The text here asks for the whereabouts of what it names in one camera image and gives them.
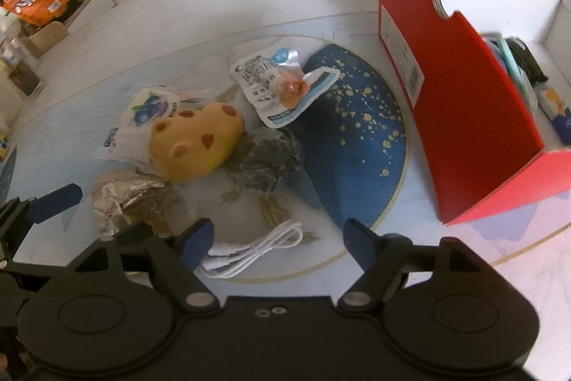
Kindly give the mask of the red cardboard box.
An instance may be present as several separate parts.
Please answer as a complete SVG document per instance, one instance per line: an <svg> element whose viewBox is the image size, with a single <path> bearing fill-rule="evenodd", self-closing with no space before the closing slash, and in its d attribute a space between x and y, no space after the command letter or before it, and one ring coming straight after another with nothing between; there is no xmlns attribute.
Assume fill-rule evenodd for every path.
<svg viewBox="0 0 571 381"><path fill-rule="evenodd" d="M570 0L379 0L379 38L401 81L445 224L489 217L570 188L570 148L485 44L513 36L570 112Z"/></svg>

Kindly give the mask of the silver foil snack bag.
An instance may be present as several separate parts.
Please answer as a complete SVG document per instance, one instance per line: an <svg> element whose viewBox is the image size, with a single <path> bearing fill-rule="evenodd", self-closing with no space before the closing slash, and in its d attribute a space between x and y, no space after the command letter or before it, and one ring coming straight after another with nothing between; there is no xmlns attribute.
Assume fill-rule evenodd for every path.
<svg viewBox="0 0 571 381"><path fill-rule="evenodd" d="M162 177L132 169L106 172L95 183L92 206L101 236L116 236L138 224L155 235L172 235L166 221L172 187Z"/></svg>

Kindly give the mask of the yellow spotted plush toy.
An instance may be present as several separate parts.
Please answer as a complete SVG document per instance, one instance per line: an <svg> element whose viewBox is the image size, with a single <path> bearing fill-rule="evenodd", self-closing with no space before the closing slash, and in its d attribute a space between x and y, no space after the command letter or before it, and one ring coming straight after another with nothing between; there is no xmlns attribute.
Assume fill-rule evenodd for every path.
<svg viewBox="0 0 571 381"><path fill-rule="evenodd" d="M211 102L157 119L148 145L156 170L172 183L210 174L232 154L245 134L244 118L229 104Z"/></svg>

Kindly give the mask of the blueberry snack packet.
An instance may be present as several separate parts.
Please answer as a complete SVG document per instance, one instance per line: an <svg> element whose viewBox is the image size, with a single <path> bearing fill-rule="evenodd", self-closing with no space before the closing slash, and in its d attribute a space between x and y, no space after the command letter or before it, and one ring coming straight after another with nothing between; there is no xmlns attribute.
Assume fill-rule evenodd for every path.
<svg viewBox="0 0 571 381"><path fill-rule="evenodd" d="M98 160L129 162L142 170L151 169L148 145L154 122L182 110L200 109L213 101L211 90L180 90L172 87L140 87L97 150Z"/></svg>

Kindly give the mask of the teal silicone tool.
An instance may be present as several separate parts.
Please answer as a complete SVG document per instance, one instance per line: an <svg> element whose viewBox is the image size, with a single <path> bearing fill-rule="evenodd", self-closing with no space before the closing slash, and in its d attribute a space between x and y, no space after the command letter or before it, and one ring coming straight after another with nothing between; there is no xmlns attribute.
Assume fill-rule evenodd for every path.
<svg viewBox="0 0 571 381"><path fill-rule="evenodd" d="M506 69L512 81L514 82L521 97L526 97L526 88L524 78L526 77L520 70L507 41L502 36L495 36L495 43L499 47L503 57Z"/></svg>

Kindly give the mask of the glass jar dark contents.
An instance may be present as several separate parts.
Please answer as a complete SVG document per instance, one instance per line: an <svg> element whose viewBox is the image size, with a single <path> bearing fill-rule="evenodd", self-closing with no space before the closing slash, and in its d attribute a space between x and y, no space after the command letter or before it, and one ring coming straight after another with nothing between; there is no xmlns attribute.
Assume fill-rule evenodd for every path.
<svg viewBox="0 0 571 381"><path fill-rule="evenodd" d="M16 40L1 41L1 64L7 70L8 79L29 100L35 99L44 87L44 81L36 74L33 56Z"/></svg>

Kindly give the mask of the black foil packet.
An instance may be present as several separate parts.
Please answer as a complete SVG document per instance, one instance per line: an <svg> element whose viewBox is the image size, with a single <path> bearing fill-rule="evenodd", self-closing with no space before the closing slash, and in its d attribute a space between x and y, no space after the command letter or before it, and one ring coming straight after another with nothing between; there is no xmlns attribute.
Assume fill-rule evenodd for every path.
<svg viewBox="0 0 571 381"><path fill-rule="evenodd" d="M507 38L506 42L517 65L526 73L532 87L546 83L549 80L522 40L511 37Z"/></svg>

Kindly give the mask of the blue cracker packet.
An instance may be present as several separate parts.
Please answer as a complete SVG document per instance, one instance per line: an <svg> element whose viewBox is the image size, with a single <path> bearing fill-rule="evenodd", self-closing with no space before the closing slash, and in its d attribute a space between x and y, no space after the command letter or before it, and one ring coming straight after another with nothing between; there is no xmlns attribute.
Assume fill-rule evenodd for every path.
<svg viewBox="0 0 571 381"><path fill-rule="evenodd" d="M547 83L534 88L537 100L564 145L570 145L570 109L559 93Z"/></svg>

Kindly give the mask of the crumpled dark plastic wrapper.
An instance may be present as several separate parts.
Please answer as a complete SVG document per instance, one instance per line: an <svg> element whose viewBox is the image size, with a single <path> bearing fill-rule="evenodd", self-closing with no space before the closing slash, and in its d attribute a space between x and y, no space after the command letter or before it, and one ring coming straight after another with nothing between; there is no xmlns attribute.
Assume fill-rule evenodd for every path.
<svg viewBox="0 0 571 381"><path fill-rule="evenodd" d="M247 132L223 165L235 184L265 197L302 166L301 143L285 127L259 127Z"/></svg>

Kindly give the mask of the white blue torn packet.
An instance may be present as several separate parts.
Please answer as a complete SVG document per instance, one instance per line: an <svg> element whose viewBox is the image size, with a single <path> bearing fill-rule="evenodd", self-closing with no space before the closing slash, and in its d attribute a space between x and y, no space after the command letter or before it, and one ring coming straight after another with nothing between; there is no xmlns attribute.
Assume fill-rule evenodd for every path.
<svg viewBox="0 0 571 381"><path fill-rule="evenodd" d="M325 66L305 72L295 49L272 46L235 61L229 75L262 123L280 129L294 122L336 84L341 72Z"/></svg>

